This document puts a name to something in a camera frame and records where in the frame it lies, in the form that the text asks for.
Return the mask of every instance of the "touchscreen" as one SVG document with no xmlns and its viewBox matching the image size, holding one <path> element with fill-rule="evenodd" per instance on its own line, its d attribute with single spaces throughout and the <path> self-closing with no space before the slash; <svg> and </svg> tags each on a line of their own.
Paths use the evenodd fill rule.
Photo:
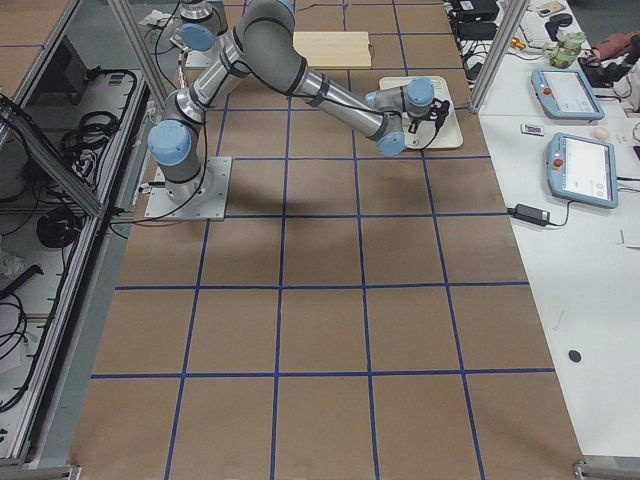
<svg viewBox="0 0 640 480">
<path fill-rule="evenodd" d="M 573 138 L 566 139 L 565 190 L 611 200 L 607 148 Z"/>
<path fill-rule="evenodd" d="M 575 72 L 544 72 L 561 112 L 594 113 L 594 108 L 580 77 Z"/>
</svg>

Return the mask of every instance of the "blue joint cap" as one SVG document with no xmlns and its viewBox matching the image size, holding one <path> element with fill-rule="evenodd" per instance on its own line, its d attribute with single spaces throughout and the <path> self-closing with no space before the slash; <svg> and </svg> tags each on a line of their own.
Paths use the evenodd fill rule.
<svg viewBox="0 0 640 480">
<path fill-rule="evenodd" d="M 371 92 L 371 93 L 367 93 L 364 96 L 364 103 L 366 103 L 367 105 L 369 105 L 370 107 L 373 107 L 373 105 L 376 103 L 376 96 L 378 95 L 378 92 Z"/>
<path fill-rule="evenodd" d="M 147 144 L 160 165 L 174 167 L 189 156 L 191 135 L 177 120 L 163 120 L 151 129 Z"/>
<path fill-rule="evenodd" d="M 377 142 L 378 151 L 385 157 L 395 157 L 404 150 L 404 132 L 387 133 Z"/>
<path fill-rule="evenodd" d="M 182 39 L 189 48 L 197 52 L 206 52 L 216 43 L 216 36 L 202 25 L 187 23 L 182 27 Z"/>
<path fill-rule="evenodd" d="M 435 90 L 433 83 L 426 77 L 414 78 L 407 85 L 407 98 L 416 107 L 426 107 L 433 101 Z"/>
</svg>

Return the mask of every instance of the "white table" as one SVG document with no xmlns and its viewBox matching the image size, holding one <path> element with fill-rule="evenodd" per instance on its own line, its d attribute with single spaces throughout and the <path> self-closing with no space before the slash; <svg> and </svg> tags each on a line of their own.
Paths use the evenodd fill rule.
<svg viewBox="0 0 640 480">
<path fill-rule="evenodd" d="M 563 127 L 545 117 L 525 91 L 530 69 L 522 63 L 507 59 L 501 68 L 519 70 L 505 78 L 511 92 L 522 96 L 509 108 L 496 94 L 495 87 L 506 82 L 498 79 L 480 120 L 506 203 L 548 210 L 552 221 L 561 223 L 566 201 L 549 193 L 547 145 L 556 132 L 590 137 L 594 127 Z M 631 134 L 638 119 L 622 118 L 616 112 L 622 108 L 611 105 L 598 124 L 612 134 L 618 176 L 638 178 Z M 542 125 L 546 136 L 522 135 L 521 123 Z M 640 194 L 620 193 L 614 210 L 573 204 L 560 229 L 518 220 L 512 225 L 583 454 L 640 457 L 640 250 L 620 245 L 621 230 L 628 243 L 634 238 L 640 243 Z M 569 360 L 572 349 L 582 354 L 580 363 Z"/>
</svg>

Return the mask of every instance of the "metal base plate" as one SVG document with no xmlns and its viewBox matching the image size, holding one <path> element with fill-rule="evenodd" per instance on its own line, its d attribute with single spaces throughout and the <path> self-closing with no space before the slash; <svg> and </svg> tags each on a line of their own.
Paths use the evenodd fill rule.
<svg viewBox="0 0 640 480">
<path fill-rule="evenodd" d="M 231 163 L 231 157 L 209 157 L 207 170 L 213 177 L 213 186 L 209 191 L 208 198 L 195 205 L 187 203 L 181 209 L 158 221 L 224 220 L 229 193 L 229 179 L 231 178 Z M 159 168 L 156 170 L 154 181 L 164 182 L 164 175 Z M 164 188 L 154 188 L 149 194 L 149 203 L 144 216 L 145 218 L 162 217 L 176 207 L 177 205 L 167 195 Z"/>
<path fill-rule="evenodd" d="M 380 88 L 384 89 L 406 85 L 414 78 L 417 77 L 384 77 L 380 79 Z M 449 116 L 444 122 L 438 137 L 431 145 L 429 145 L 429 150 L 438 148 L 458 148 L 462 145 L 462 132 L 460 131 L 460 125 L 458 124 L 458 118 L 456 117 L 456 111 L 453 99 L 449 93 L 447 81 L 438 76 L 427 76 L 427 78 L 433 82 L 436 97 L 440 100 L 449 100 L 449 102 L 451 102 Z M 403 114 L 402 128 L 404 129 L 404 141 L 407 148 L 419 150 L 427 146 L 435 133 L 435 126 L 433 122 L 421 122 L 418 127 L 418 131 L 415 134 L 409 133 L 410 124 L 411 121 L 407 114 Z"/>
</svg>

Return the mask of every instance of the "power adapter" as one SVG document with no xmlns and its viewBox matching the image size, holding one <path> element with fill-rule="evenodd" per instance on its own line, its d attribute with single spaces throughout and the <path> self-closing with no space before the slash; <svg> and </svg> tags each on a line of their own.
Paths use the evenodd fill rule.
<svg viewBox="0 0 640 480">
<path fill-rule="evenodd" d="M 541 227 L 551 225 L 549 212 L 546 210 L 540 210 L 539 208 L 533 208 L 529 205 L 519 203 L 513 208 L 508 208 L 507 212 L 509 212 L 509 215 L 513 218 L 517 218 L 523 222 L 533 223 Z"/>
<path fill-rule="evenodd" d="M 497 31 L 493 22 L 458 22 L 455 27 L 459 40 L 493 40 Z"/>
</svg>

